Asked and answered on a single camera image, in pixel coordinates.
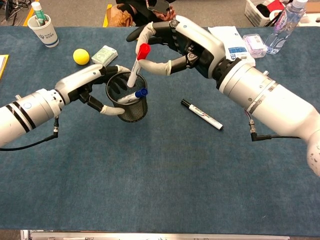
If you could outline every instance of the tabletop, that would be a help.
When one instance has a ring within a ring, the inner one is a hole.
[[[0,53],[9,54],[0,106],[82,68],[75,49],[91,56],[103,45],[118,51],[111,65],[131,68],[133,28],[57,27],[46,48],[27,27],[1,27]],[[266,39],[270,28],[239,28]],[[320,108],[320,30],[298,27],[281,51],[256,68]],[[161,45],[148,56],[179,56]],[[148,112],[136,123],[72,102],[60,114],[59,138],[0,152],[0,228],[144,233],[320,236],[320,179],[309,169],[300,139],[251,142],[244,110],[195,69],[171,76],[141,74]],[[107,105],[104,85],[92,95]],[[223,131],[181,105],[186,99],[224,125]],[[271,130],[255,121],[260,134]],[[52,134],[50,120],[5,147]]]

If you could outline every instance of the bottle cap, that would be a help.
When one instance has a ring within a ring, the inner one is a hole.
[[[136,91],[134,95],[137,98],[145,97],[148,94],[148,90],[146,88],[141,88],[139,91]]]
[[[293,0],[292,6],[297,9],[303,9],[307,2],[308,0]]]
[[[147,43],[142,43],[139,49],[139,53],[136,56],[137,60],[146,59],[147,55],[150,53],[150,45]]]
[[[31,3],[31,6],[32,6],[33,10],[35,10],[35,11],[40,11],[40,10],[42,10],[41,5],[40,5],[40,2],[38,2],[38,1],[32,2],[32,3]]]

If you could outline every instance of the black mesh pen holder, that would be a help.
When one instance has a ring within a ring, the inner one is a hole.
[[[133,87],[127,86],[130,71],[122,71],[112,76],[105,87],[108,98],[112,101],[113,106],[124,109],[124,113],[118,117],[127,123],[135,123],[145,117],[148,111],[147,98],[141,97],[129,103],[119,103],[118,100],[139,91],[142,88],[147,89],[147,82],[143,76],[137,75]]]

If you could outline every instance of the marker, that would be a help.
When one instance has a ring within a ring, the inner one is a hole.
[[[135,85],[136,80],[137,80],[137,74],[140,72],[141,67],[140,67],[140,64],[138,61],[141,59],[146,59],[147,55],[150,53],[150,50],[151,50],[151,48],[150,48],[149,44],[147,44],[147,43],[141,44],[140,49],[139,49],[139,53],[136,56],[136,59],[134,61],[134,65],[131,70],[131,74],[129,76],[128,82],[126,83],[126,85],[129,88],[132,88]]]
[[[145,97],[148,94],[148,90],[146,88],[141,88],[139,91],[131,93],[127,96],[124,96],[118,99],[118,103],[120,104],[128,104],[131,103],[139,98]]]
[[[218,130],[222,130],[224,128],[224,126],[218,122],[217,120],[213,119],[212,117],[210,117],[208,114],[206,114],[205,112],[201,111],[199,108],[197,108],[196,106],[192,105],[191,103],[189,103],[188,101],[182,99],[181,104],[185,107],[187,107],[190,111],[194,112],[195,114],[197,114],[200,118],[202,118],[203,120],[207,121],[208,123],[210,123],[212,126],[214,126],[216,129]]]

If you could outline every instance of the tennis ball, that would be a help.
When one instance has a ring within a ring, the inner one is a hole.
[[[86,50],[79,48],[73,52],[73,60],[79,65],[85,65],[89,62],[90,55]]]

